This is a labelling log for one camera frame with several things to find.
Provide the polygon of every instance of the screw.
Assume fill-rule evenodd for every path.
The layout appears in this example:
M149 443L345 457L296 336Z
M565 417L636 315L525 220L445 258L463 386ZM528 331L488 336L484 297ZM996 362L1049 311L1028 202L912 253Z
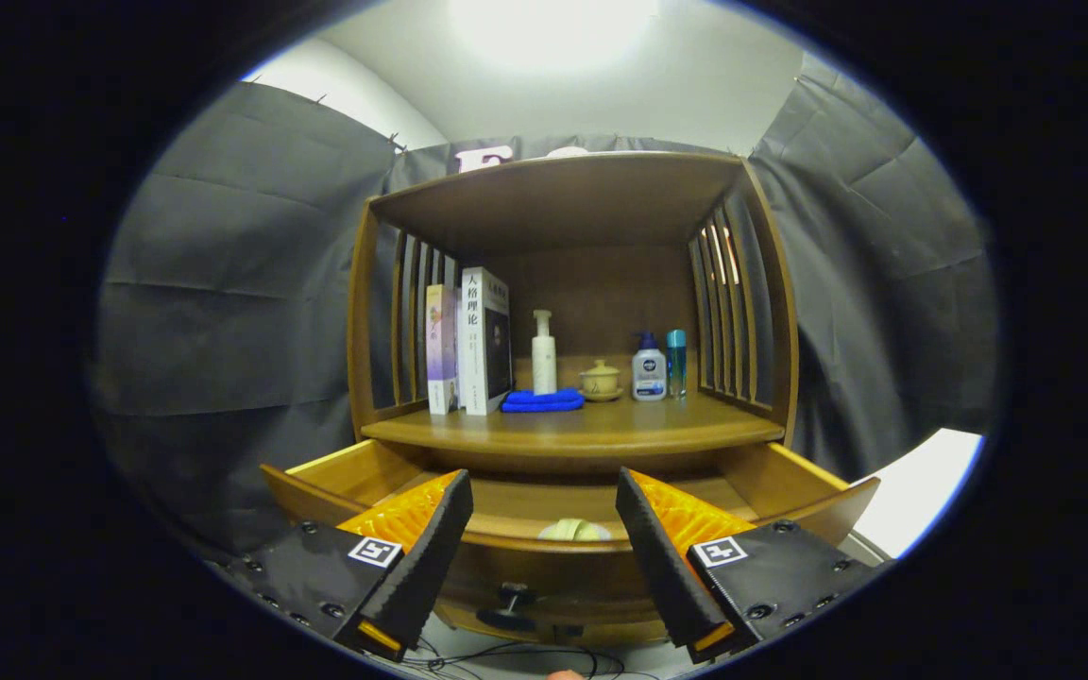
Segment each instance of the screw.
M766 619L768 616L774 614L775 607L769 605L755 605L746 610L746 616L749 619Z

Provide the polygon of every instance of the white book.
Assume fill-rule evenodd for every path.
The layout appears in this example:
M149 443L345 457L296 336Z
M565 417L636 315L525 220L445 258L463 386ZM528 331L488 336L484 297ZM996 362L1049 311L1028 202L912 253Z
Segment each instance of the white book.
M468 409L468 380L466 374L469 367L468 357L462 353L461 344L465 341L465 296L462 288L457 290L456 296L456 323L453 324L456 333L456 396L457 409Z
M484 268L461 272L461 366L471 415L496 411L510 392L510 292Z

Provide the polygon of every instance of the blue towel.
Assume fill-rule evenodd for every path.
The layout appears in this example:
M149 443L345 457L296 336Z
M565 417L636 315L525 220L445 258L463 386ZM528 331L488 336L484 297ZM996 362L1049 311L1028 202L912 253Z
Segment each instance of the blue towel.
M553 395L533 395L531 391L511 392L502 401L503 412L571 411L582 408L586 397L578 391L557 391Z

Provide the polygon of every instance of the book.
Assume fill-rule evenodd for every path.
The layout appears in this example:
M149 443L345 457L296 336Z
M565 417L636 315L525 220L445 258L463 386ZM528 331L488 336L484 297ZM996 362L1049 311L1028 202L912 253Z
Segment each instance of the book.
M489 415L512 387L510 292L486 269L466 268L461 296L465 406L469 413Z
M465 296L461 296L461 290L458 289L456 294L456 323L454 327L456 331L456 395L458 396L456 408L457 409L468 409L468 380L466 375L468 374L468 361L465 353L461 351L462 339L465 339Z
M426 322L426 405L431 413L444 415L456 409L456 289L436 283L428 285Z

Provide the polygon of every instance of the wooden cabinet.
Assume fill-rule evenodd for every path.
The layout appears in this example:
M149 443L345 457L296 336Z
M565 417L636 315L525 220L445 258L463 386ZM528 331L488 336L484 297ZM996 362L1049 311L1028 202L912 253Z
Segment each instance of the wooden cabinet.
M392 272L378 274L376 251L385 247ZM531 310L548 309L558 386L578 386L577 374L596 357L620 368L627 383L631 334L682 327L688 397L634 401L626 393L578 411L429 413L423 292L458 283L459 270L472 265L510 289L519 387L531 384ZM381 287L392 305L374 305ZM375 336L376 326L391 334ZM294 469L263 466L263 473L290 520L341 522L426 479L469 469L474 514L437 602L444 620L522 641L652 641L665 629L616 512L620 466L744 519L800 520L833 543L876 491L877 482L849 487L784 447L798 395L795 333L782 245L743 160L591 153L444 177L370 199L355 238L347 351L359 443ZM380 344L390 366L374 361ZM384 404L372 375L393 386ZM610 540L539 539L565 517L596 522ZM519 611L534 620L534 633L477 619L481 608L500 606L503 582L535 591L535 603Z

